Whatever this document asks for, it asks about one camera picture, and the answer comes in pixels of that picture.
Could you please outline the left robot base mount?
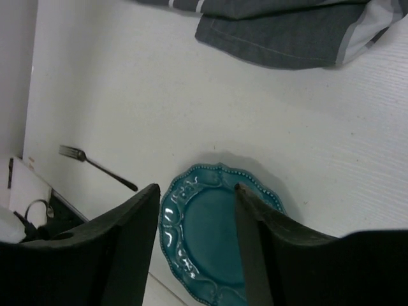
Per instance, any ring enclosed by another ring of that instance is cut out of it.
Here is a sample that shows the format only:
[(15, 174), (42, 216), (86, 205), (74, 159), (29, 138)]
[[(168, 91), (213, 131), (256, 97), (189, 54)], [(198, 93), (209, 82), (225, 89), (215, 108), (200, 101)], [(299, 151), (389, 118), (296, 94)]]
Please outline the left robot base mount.
[(35, 228), (44, 230), (47, 238), (87, 222), (80, 212), (21, 158), (11, 158), (8, 169), (8, 208), (24, 217)]

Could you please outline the grey striped cloth placemat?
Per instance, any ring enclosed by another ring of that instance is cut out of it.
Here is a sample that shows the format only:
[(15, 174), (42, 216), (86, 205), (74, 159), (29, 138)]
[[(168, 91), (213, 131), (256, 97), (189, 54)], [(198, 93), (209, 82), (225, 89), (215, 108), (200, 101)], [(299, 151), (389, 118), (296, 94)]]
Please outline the grey striped cloth placemat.
[(342, 66), (407, 16), (407, 1), (146, 1), (201, 14), (195, 38), (267, 68)]

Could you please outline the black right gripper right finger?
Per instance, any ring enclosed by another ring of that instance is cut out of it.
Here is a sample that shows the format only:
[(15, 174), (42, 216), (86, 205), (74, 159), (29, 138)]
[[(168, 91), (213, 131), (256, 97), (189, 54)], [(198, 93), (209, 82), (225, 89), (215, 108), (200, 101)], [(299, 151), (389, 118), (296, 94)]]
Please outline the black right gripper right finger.
[(343, 305), (333, 236), (235, 186), (235, 222), (249, 305)]

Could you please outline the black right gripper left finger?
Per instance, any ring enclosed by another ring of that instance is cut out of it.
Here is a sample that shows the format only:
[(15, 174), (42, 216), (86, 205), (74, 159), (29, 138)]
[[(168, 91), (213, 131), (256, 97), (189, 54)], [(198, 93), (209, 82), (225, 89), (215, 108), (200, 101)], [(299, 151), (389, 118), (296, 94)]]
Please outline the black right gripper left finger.
[(141, 305), (159, 214), (151, 184), (123, 204), (52, 239), (51, 305)]

